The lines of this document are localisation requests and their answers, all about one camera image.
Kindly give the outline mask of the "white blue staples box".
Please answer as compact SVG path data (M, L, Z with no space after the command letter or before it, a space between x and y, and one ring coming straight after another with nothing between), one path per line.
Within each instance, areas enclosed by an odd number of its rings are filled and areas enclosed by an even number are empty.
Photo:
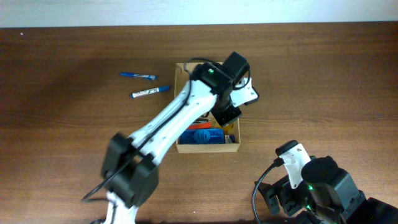
M224 136L224 143L225 144L234 144L235 143L235 136L233 134L225 135Z

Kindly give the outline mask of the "cardboard box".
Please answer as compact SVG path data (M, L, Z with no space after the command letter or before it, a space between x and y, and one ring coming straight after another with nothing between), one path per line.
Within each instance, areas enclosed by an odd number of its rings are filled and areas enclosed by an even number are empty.
M174 97L180 93L188 81L188 73L183 69L184 63L175 64ZM237 152L241 145L239 120L222 128L210 114L208 119L213 128L221 128L224 131L224 144L180 144L177 139L175 146L178 153L214 153L214 152Z

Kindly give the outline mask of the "blue whiteboard marker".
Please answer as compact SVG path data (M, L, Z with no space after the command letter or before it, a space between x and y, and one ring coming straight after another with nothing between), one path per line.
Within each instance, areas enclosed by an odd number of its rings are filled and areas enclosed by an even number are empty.
M147 89L147 90L142 90L142 91L138 91L138 92L133 92L130 94L131 98L139 98L142 96L147 96L147 95L152 95L155 93L160 93L160 92L165 92L165 91L169 91L170 90L170 86L160 86L160 87L156 87L156 88L151 88L151 89Z

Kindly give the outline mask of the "blue plastic tray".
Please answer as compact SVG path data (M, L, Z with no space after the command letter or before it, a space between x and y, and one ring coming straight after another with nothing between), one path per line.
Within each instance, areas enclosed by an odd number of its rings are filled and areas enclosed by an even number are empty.
M178 139L179 144L224 144L222 129L189 129Z

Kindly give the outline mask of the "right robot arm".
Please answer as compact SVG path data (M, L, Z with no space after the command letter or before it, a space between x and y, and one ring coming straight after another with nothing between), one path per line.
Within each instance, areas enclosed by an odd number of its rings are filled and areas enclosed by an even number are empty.
M256 181L252 196L260 193L271 215L287 215L274 223L397 224L397 207L367 198L330 156L312 156L274 184L263 179Z

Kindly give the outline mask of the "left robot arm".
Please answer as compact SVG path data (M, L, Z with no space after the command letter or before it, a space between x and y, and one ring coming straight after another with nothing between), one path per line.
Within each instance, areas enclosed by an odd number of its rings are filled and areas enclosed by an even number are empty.
M250 73L248 61L236 52L223 63L203 58L179 95L150 123L130 136L111 138L101 168L109 201L105 223L135 220L159 183L158 166L167 151L201 115L210 112L221 127L241 116L231 94L250 82L243 78Z

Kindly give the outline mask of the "yellow tape roll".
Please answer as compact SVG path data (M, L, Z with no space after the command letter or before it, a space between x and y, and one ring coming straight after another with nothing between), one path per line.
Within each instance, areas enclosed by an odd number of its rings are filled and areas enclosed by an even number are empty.
M231 123L231 124L229 124L229 125L226 125L226 126L221 127L221 129L222 129L223 131L225 131L225 132L228 132L228 131L230 131L231 129L233 129L233 127L234 127L234 124Z

